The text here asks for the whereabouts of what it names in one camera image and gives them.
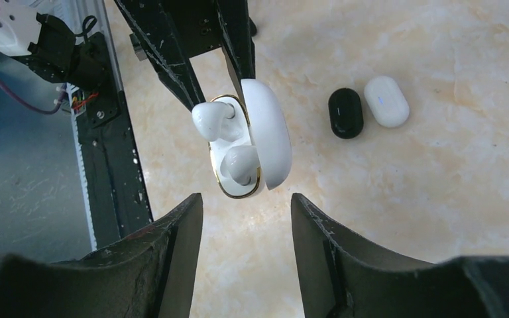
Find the white oval charging case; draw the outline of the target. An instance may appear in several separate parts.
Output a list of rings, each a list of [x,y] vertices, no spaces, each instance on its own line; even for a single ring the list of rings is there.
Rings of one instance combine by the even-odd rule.
[[[382,127],[400,127],[410,116],[410,106],[391,77],[372,78],[365,85],[364,95],[374,119]]]

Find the white stem earbud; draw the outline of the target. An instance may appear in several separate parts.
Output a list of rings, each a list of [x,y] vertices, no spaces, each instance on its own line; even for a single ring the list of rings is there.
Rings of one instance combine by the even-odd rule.
[[[260,166],[256,147],[253,145],[233,146],[225,153],[220,164],[220,172],[241,186],[256,182]]]
[[[220,101],[200,103],[192,109],[192,121],[208,142],[216,141],[221,136],[223,121],[234,116],[234,107]]]

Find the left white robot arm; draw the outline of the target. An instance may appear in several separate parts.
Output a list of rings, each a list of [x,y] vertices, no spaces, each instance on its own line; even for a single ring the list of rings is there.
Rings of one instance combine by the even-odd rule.
[[[86,17],[82,31],[74,34],[58,17],[0,1],[0,53],[27,65],[50,83],[81,81],[83,76],[78,70],[85,57],[76,46],[76,38],[87,40],[95,23],[94,16]],[[27,109],[43,115],[57,113],[67,96],[62,93],[53,109],[44,110],[21,99],[1,79],[0,88]]]

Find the white square charging case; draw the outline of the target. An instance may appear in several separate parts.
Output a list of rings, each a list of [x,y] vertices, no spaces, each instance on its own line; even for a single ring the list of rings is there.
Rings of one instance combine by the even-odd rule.
[[[220,95],[213,102],[227,103],[235,108],[231,129],[243,135],[233,142],[219,139],[208,143],[211,167],[220,190],[232,199],[244,199],[272,190],[287,179],[292,167],[292,146],[285,116],[276,94],[257,79],[242,79],[244,100],[234,95]],[[250,183],[242,185],[222,172],[224,157],[237,146],[253,146],[259,165],[251,171]]]

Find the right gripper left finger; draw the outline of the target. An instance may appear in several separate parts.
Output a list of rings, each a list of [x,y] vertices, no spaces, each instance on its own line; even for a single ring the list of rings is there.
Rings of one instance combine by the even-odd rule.
[[[203,223],[194,193],[80,260],[0,255],[0,317],[188,317]]]

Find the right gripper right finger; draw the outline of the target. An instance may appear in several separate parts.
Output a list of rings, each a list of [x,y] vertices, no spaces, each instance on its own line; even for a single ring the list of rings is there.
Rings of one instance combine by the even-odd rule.
[[[509,256],[429,263],[398,254],[291,199],[306,317],[509,317]]]

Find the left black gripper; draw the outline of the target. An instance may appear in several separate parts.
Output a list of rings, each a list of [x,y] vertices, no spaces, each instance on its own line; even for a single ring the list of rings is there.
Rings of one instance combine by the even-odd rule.
[[[240,99],[244,79],[255,79],[255,45],[246,0],[115,2],[137,36],[158,79],[192,110],[205,101],[190,58],[221,47]]]

